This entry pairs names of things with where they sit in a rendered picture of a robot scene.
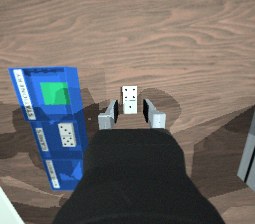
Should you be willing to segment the blue three-compartment bin rack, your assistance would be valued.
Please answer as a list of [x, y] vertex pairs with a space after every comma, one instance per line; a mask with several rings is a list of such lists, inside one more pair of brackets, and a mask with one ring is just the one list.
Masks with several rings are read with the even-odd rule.
[[[25, 122], [30, 122], [51, 189], [74, 190], [83, 176], [83, 153], [88, 146], [77, 68], [30, 67], [8, 71]], [[40, 83], [66, 81], [71, 105], [45, 105]], [[75, 147], [63, 146], [59, 123], [73, 123]]]

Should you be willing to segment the white domino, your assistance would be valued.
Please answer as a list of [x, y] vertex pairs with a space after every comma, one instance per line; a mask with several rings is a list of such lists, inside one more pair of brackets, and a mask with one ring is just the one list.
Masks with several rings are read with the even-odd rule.
[[125, 113], [137, 113], [137, 86], [123, 86], [123, 107]]
[[77, 144], [73, 123], [59, 123], [58, 126], [63, 146], [75, 147]]

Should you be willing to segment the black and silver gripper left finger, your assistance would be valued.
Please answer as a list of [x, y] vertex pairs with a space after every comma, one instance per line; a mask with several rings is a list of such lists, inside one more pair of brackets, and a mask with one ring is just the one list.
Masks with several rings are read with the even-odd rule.
[[105, 113], [98, 115], [99, 129], [113, 129], [118, 118], [118, 100], [112, 100]]

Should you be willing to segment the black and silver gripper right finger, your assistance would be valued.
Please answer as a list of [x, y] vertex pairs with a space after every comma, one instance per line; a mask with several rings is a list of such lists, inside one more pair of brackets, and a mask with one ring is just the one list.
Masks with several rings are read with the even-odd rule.
[[158, 112], [149, 99], [143, 99], [143, 114], [150, 128], [165, 129], [166, 114], [164, 112]]

